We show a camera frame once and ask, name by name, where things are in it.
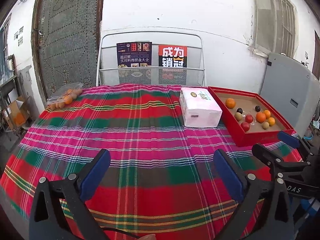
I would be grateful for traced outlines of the small red tomato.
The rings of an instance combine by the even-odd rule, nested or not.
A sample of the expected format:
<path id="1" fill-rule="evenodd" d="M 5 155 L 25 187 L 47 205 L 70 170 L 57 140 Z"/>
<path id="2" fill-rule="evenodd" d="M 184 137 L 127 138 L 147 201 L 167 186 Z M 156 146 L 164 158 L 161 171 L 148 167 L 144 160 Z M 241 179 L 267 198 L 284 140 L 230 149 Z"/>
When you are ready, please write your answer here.
<path id="1" fill-rule="evenodd" d="M 253 120 L 254 120 L 254 118 L 253 118 L 253 116 L 251 114 L 247 114 L 245 116 L 245 122 L 251 124 L 253 122 Z"/>

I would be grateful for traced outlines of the grey plastic cabinet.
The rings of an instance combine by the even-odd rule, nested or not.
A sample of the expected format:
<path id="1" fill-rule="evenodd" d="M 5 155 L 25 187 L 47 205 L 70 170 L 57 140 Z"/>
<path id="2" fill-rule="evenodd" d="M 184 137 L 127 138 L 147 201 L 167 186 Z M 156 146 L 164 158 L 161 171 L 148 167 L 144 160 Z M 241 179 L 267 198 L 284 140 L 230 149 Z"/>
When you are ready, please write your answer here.
<path id="1" fill-rule="evenodd" d="M 300 62 L 270 53 L 260 96 L 303 137 L 319 102 L 319 80 Z"/>

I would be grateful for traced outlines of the plaid tablecloth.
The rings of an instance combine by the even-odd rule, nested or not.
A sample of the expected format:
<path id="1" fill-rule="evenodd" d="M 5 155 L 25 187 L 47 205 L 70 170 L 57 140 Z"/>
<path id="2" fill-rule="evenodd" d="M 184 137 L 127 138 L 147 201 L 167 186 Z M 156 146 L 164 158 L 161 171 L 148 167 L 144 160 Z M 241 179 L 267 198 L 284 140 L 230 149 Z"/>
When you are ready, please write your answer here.
<path id="1" fill-rule="evenodd" d="M 157 239 L 214 239 L 237 206 L 216 173 L 214 152 L 224 150 L 259 179 L 270 173 L 224 125 L 185 127 L 179 96 L 178 86 L 101 86 L 63 109 L 45 109 L 1 176 L 1 204 L 17 230 L 28 234 L 41 177 L 79 172 L 105 148 L 111 165 L 86 203 L 101 226 Z"/>

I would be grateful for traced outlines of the white metal magazine rack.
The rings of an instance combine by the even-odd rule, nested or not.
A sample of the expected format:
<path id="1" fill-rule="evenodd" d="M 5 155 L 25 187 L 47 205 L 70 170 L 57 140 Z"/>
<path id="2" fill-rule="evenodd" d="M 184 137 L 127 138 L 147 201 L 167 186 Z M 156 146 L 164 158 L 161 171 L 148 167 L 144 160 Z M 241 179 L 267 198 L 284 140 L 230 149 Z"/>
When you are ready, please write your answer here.
<path id="1" fill-rule="evenodd" d="M 174 31 L 126 31 L 100 40 L 96 85 L 205 86 L 202 39 Z"/>

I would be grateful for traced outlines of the red cardboard box tray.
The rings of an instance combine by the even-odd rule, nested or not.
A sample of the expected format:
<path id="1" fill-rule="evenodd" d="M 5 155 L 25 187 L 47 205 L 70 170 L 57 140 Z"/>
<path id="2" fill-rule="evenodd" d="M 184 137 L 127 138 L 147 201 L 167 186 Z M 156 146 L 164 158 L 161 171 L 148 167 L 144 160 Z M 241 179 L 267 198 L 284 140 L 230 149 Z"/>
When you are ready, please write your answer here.
<path id="1" fill-rule="evenodd" d="M 260 95 L 208 87 L 222 110 L 222 122 L 238 147 L 278 142 L 278 133 L 292 135 L 293 127 Z"/>

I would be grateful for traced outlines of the studded metal door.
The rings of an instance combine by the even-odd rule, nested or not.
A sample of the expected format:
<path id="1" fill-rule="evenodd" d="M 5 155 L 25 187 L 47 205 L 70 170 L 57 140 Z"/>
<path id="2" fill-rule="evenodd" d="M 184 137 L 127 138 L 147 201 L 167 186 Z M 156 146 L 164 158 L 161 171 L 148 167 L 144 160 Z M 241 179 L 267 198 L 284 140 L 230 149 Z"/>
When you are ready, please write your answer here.
<path id="1" fill-rule="evenodd" d="M 61 86 L 96 81 L 103 0 L 36 0 L 31 47 L 42 100 Z"/>

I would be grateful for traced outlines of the orange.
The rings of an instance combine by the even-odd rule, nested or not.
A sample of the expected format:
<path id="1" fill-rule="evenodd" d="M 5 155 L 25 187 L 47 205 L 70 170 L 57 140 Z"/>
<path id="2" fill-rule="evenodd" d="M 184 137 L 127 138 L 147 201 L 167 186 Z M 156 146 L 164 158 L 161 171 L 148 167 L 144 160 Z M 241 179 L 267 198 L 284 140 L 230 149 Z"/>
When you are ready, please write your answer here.
<path id="1" fill-rule="evenodd" d="M 257 122 L 262 124 L 266 120 L 266 115 L 264 112 L 258 112 L 255 116 L 255 119 Z"/>
<path id="2" fill-rule="evenodd" d="M 236 106 L 236 101 L 233 98 L 227 98 L 225 101 L 225 106 L 228 109 L 233 109 Z"/>
<path id="3" fill-rule="evenodd" d="M 264 110 L 264 114 L 266 116 L 266 119 L 270 118 L 271 117 L 271 112 L 269 110 Z"/>
<path id="4" fill-rule="evenodd" d="M 269 117 L 267 122 L 268 122 L 269 126 L 273 126 L 276 123 L 276 120 L 273 117 Z"/>

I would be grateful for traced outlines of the cardboard box on shelf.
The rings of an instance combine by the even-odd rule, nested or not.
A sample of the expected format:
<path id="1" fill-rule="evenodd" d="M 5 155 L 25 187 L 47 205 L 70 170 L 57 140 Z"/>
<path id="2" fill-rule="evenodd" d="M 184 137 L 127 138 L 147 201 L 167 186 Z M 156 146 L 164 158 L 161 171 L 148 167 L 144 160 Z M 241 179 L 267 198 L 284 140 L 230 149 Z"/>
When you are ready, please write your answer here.
<path id="1" fill-rule="evenodd" d="M 21 127 L 29 119 L 28 99 L 29 98 L 25 99 L 23 96 L 19 96 L 3 110 L 4 118 L 12 131 Z"/>

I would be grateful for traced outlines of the pink tissue pack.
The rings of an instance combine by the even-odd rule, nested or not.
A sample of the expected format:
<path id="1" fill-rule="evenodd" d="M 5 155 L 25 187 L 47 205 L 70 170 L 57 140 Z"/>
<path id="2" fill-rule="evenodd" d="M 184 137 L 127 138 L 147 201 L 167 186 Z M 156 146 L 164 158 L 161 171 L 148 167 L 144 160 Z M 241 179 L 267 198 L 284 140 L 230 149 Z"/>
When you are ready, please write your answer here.
<path id="1" fill-rule="evenodd" d="M 186 127 L 215 128 L 220 122 L 222 109 L 208 89 L 182 87 L 180 106 Z"/>

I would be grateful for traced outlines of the clear plastic fruit container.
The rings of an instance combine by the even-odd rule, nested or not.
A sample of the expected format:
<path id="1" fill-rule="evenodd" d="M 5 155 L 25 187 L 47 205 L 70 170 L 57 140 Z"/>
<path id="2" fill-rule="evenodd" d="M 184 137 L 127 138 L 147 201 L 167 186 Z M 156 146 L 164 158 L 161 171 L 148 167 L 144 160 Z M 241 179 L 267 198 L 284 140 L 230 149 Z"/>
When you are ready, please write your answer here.
<path id="1" fill-rule="evenodd" d="M 47 99 L 47 106 L 55 110 L 70 105 L 82 94 L 83 86 L 82 83 L 77 82 L 60 87 Z"/>

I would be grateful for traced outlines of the yellow-green round fruit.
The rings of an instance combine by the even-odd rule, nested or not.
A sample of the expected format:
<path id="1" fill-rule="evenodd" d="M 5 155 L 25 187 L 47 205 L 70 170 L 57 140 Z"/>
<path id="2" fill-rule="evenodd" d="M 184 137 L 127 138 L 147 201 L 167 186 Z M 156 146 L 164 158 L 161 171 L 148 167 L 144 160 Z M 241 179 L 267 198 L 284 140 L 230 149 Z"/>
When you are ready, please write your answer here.
<path id="1" fill-rule="evenodd" d="M 269 123 L 268 122 L 264 122 L 263 123 L 263 129 L 268 129 L 269 128 Z"/>

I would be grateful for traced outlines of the large red tomato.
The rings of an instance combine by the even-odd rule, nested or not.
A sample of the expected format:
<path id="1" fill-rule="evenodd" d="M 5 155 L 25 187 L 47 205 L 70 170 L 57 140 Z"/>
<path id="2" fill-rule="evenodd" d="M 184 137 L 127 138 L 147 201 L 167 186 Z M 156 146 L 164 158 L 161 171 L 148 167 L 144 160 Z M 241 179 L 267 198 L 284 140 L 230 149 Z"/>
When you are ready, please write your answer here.
<path id="1" fill-rule="evenodd" d="M 245 131 L 245 132 L 248 132 L 250 130 L 250 124 L 247 123 L 247 122 L 242 122 L 241 125 L 242 129 Z"/>

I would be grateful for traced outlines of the red black white book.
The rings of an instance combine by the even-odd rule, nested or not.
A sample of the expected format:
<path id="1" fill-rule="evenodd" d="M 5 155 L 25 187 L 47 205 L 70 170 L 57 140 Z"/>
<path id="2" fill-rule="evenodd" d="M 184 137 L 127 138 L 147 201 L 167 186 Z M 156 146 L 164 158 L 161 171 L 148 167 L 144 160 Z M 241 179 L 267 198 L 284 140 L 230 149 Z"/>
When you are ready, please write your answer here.
<path id="1" fill-rule="evenodd" d="M 159 83 L 161 85 L 185 85 L 187 83 L 188 48 L 178 45 L 158 46 Z"/>

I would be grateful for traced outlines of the dark blue cookbook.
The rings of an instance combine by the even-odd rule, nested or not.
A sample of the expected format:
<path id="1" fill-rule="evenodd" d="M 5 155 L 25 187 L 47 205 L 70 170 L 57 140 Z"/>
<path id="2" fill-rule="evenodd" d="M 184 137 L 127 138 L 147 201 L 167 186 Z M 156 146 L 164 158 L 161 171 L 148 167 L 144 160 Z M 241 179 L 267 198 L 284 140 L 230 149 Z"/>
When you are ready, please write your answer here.
<path id="1" fill-rule="evenodd" d="M 152 43 L 147 41 L 117 44 L 120 83 L 151 84 Z"/>

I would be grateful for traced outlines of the window with metal bars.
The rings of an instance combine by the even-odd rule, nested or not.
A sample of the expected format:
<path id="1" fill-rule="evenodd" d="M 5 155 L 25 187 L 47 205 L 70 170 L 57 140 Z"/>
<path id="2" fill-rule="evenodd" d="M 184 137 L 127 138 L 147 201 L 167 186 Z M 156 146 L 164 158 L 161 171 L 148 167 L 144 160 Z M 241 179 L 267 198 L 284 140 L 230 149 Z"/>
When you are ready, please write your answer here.
<path id="1" fill-rule="evenodd" d="M 297 45 L 296 7 L 290 0 L 253 0 L 251 51 L 260 57 L 277 53 L 293 58 Z"/>

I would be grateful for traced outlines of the small tan fruit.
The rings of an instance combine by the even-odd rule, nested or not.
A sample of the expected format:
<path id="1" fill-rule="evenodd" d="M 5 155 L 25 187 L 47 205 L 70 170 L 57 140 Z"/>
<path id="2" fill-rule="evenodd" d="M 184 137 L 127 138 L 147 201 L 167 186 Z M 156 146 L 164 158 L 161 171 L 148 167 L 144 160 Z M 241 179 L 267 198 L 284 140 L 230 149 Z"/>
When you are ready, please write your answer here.
<path id="1" fill-rule="evenodd" d="M 241 120 L 242 120 L 242 114 L 239 113 L 239 112 L 236 112 L 235 115 L 234 115 L 234 117 L 235 117 L 235 119 L 236 119 L 237 121 L 241 121 Z"/>

